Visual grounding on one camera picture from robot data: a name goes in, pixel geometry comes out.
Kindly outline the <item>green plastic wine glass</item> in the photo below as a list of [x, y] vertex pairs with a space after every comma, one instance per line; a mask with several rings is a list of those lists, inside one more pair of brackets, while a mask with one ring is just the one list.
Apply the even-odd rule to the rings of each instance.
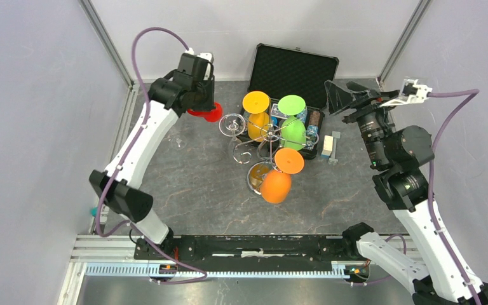
[[306, 111], [304, 99], [298, 95], [284, 96], [278, 102], [278, 109], [287, 115], [280, 129], [280, 144], [285, 148], [301, 150], [306, 144], [306, 127], [297, 116]]

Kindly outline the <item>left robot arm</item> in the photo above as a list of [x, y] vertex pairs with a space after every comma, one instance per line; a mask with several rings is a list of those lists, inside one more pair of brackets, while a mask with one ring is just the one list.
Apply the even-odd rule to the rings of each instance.
[[181, 55], [178, 68], [151, 83], [140, 118], [104, 170], [93, 170], [89, 182], [99, 207], [109, 207], [151, 240], [159, 259], [173, 254], [170, 228], [153, 208], [153, 197], [140, 190], [146, 169], [171, 127], [187, 111], [209, 113], [214, 102], [214, 57], [211, 53]]

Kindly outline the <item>clear wine glass front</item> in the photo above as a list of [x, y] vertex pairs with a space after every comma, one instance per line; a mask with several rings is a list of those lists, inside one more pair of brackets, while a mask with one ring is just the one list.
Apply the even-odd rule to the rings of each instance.
[[174, 143], [174, 148], [178, 150], [184, 149], [187, 146], [187, 140], [180, 137], [175, 137], [173, 139], [173, 143]]

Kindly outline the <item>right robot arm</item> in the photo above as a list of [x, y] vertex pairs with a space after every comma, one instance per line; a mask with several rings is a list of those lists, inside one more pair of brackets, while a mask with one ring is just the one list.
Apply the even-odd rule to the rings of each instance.
[[343, 232], [343, 254], [377, 264], [405, 287], [414, 304], [488, 304], [488, 283], [472, 271], [440, 216], [434, 175], [421, 171], [423, 165], [433, 166], [440, 137], [416, 125], [397, 130], [388, 116], [395, 107], [421, 104], [437, 93], [417, 79], [406, 79], [394, 91], [326, 81], [325, 91], [331, 114], [350, 110], [343, 122], [359, 127], [370, 166], [377, 170], [372, 178], [376, 193], [407, 230], [421, 262], [393, 248], [365, 223]]

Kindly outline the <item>red plastic wine glass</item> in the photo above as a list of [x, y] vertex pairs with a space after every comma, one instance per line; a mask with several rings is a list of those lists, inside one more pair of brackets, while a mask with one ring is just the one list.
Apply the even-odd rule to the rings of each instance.
[[187, 112], [192, 116], [203, 118], [209, 123], [214, 123], [220, 120], [222, 117], [223, 108], [218, 102], [214, 102], [214, 109], [211, 111], [194, 111], [192, 109], [188, 109]]

